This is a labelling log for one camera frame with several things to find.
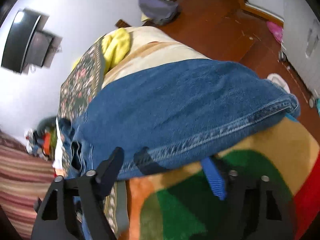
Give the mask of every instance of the colorful rug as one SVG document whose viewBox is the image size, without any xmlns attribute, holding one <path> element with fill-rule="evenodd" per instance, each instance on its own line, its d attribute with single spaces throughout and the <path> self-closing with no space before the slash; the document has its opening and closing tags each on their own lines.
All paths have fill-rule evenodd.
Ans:
<svg viewBox="0 0 320 240">
<path fill-rule="evenodd" d="M 299 239 L 320 210 L 319 145 L 288 116 L 274 127 L 220 152 L 240 174 L 267 175 L 293 200 Z M 214 239 L 227 211 L 212 194 L 199 163 L 167 173 L 127 181 L 130 227 L 121 239 Z"/>
</svg>

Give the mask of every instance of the denim jeans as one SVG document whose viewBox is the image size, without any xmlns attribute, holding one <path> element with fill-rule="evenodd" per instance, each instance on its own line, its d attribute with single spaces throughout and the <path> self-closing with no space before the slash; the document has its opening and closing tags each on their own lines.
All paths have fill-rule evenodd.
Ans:
<svg viewBox="0 0 320 240">
<path fill-rule="evenodd" d="M 297 117 L 297 98 L 234 62 L 190 59 L 108 84 L 74 122 L 60 119 L 70 176 L 124 149 L 118 179 L 199 161 L 241 139 Z"/>
</svg>

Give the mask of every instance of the jeans pocket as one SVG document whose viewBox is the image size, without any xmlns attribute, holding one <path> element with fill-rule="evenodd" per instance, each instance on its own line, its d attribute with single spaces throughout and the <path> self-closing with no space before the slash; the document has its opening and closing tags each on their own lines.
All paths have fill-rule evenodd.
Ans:
<svg viewBox="0 0 320 240">
<path fill-rule="evenodd" d="M 75 175 L 79 175 L 83 169 L 81 148 L 82 145 L 78 141 L 71 143 L 71 169 Z"/>
</svg>

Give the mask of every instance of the television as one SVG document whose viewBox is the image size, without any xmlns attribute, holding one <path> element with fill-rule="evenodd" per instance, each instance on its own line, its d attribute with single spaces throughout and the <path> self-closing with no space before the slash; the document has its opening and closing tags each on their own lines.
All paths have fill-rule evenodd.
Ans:
<svg viewBox="0 0 320 240">
<path fill-rule="evenodd" d="M 4 46 L 2 67 L 17 73 L 22 73 L 27 64 L 42 67 L 53 37 L 36 30 L 40 17 L 26 9 L 16 14 Z"/>
</svg>

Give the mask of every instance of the white slipper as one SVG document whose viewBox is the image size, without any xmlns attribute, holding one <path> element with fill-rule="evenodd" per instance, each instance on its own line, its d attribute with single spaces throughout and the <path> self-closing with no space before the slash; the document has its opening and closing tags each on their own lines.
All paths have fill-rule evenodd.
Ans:
<svg viewBox="0 0 320 240">
<path fill-rule="evenodd" d="M 290 94 L 290 89 L 286 81 L 276 73 L 269 74 L 267 77 L 268 80 L 270 80 L 272 83 L 275 83 L 282 87 L 288 94 Z"/>
</svg>

